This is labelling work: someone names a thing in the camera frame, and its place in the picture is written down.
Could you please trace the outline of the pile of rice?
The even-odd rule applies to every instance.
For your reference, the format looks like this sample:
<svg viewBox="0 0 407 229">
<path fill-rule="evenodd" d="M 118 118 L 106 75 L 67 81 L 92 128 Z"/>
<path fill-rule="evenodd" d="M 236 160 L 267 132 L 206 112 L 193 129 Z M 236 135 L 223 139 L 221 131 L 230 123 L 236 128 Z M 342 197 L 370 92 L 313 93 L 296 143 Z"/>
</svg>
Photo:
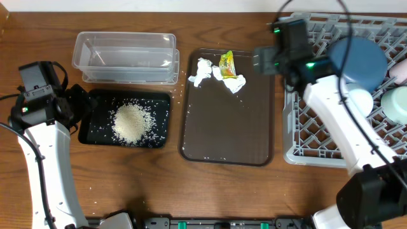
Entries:
<svg viewBox="0 0 407 229">
<path fill-rule="evenodd" d="M 126 99 L 111 111 L 113 142 L 128 147 L 161 148 L 167 140 L 168 108 L 165 100 Z"/>
</svg>

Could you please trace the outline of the yellow green snack wrapper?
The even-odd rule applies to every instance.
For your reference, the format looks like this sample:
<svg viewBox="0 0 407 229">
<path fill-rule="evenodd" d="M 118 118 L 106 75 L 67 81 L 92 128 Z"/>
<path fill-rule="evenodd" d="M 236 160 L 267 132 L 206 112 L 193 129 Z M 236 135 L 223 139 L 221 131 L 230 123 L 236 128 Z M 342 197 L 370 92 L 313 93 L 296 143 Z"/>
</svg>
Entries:
<svg viewBox="0 0 407 229">
<path fill-rule="evenodd" d="M 231 50 L 226 52 L 225 54 L 221 55 L 221 58 L 219 61 L 219 68 L 220 68 L 221 76 L 223 77 L 223 79 L 228 79 L 228 78 L 236 79 L 237 78 L 234 58 L 233 58 L 233 52 Z"/>
</svg>

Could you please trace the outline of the dark blue plate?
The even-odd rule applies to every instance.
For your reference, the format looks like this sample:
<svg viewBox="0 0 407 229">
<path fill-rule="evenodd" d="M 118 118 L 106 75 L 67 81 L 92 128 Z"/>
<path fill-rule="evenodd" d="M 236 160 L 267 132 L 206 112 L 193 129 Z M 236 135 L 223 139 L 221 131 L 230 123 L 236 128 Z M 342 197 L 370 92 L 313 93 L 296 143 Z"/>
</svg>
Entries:
<svg viewBox="0 0 407 229">
<path fill-rule="evenodd" d="M 383 50 L 371 40 L 352 36 L 342 79 L 373 92 L 382 84 L 386 74 L 387 58 Z"/>
</svg>

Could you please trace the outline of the white napkin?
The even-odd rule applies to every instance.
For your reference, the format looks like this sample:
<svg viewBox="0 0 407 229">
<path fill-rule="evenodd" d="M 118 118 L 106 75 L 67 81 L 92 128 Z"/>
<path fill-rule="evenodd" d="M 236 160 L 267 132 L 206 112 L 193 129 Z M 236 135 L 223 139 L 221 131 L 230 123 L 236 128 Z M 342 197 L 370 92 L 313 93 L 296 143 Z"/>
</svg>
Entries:
<svg viewBox="0 0 407 229">
<path fill-rule="evenodd" d="M 215 79 L 222 81 L 233 94 L 237 93 L 246 84 L 246 79 L 242 74 L 239 74 L 236 78 L 223 78 L 218 66 L 212 66 L 212 74 Z"/>
</svg>

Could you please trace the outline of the light blue bowl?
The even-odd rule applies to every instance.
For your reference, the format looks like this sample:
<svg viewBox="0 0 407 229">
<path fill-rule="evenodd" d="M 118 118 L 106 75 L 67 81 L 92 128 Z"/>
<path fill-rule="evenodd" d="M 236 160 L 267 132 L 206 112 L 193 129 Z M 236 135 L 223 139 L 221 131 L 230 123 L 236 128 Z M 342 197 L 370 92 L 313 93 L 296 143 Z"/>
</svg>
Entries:
<svg viewBox="0 0 407 229">
<path fill-rule="evenodd" d="M 367 117 L 373 110 L 373 97 L 363 87 L 356 83 L 347 84 L 348 99 L 352 103 L 350 110 L 353 114 L 359 112 Z"/>
</svg>

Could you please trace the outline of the white tissue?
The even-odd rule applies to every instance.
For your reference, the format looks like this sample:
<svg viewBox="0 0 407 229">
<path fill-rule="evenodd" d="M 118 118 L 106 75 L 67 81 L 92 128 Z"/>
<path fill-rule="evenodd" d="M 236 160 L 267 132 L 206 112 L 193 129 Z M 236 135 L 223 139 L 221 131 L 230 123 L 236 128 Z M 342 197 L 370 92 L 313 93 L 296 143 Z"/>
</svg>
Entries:
<svg viewBox="0 0 407 229">
<path fill-rule="evenodd" d="M 199 87 L 202 80 L 210 78 L 212 74 L 212 62 L 210 60 L 199 58 L 197 67 L 196 75 L 188 78 L 188 80 L 193 83 L 194 87 Z"/>
</svg>

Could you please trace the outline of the pink cup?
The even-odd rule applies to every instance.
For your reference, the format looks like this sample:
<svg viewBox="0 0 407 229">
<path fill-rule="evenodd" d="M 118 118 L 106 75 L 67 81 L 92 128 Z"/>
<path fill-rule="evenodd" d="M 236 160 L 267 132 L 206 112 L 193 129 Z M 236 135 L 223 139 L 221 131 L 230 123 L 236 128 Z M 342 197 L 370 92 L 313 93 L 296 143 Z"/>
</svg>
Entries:
<svg viewBox="0 0 407 229">
<path fill-rule="evenodd" d="M 391 67 L 389 70 L 389 77 L 394 79 L 394 83 L 402 85 L 407 77 L 407 59 L 404 59 L 400 63 Z"/>
</svg>

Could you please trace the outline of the mint green bowl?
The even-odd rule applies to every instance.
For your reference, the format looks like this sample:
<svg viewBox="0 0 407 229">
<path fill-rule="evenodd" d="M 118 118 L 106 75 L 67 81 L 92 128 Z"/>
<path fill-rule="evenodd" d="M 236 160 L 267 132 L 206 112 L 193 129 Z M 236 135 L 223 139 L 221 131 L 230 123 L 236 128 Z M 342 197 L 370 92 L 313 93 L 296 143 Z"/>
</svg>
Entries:
<svg viewBox="0 0 407 229">
<path fill-rule="evenodd" d="M 406 125 L 406 87 L 397 87 L 386 92 L 382 96 L 381 107 L 387 118 Z"/>
</svg>

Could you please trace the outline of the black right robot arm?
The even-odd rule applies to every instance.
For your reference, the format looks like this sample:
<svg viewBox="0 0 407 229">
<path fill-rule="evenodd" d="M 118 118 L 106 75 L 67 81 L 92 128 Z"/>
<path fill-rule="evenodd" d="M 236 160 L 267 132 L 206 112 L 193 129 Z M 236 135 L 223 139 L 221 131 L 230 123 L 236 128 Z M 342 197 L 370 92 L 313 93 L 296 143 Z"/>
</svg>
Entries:
<svg viewBox="0 0 407 229">
<path fill-rule="evenodd" d="M 273 66 L 324 123 L 350 176 L 335 205 L 312 216 L 314 228 L 366 228 L 406 215 L 406 160 L 363 115 L 352 112 L 343 69 L 313 54 L 304 20 L 276 20 L 272 31 L 277 37 Z"/>
</svg>

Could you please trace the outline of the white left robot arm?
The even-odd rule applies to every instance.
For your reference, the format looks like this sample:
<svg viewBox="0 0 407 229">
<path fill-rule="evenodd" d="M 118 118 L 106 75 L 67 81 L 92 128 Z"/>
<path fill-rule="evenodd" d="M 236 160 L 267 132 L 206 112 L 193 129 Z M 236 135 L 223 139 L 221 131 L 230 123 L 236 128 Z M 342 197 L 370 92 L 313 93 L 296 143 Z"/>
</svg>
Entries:
<svg viewBox="0 0 407 229">
<path fill-rule="evenodd" d="M 47 85 L 29 87 L 11 110 L 9 128 L 27 164 L 33 228 L 92 227 L 78 201 L 69 152 L 69 129 L 81 105 L 93 108 L 79 85 L 67 92 Z"/>
</svg>

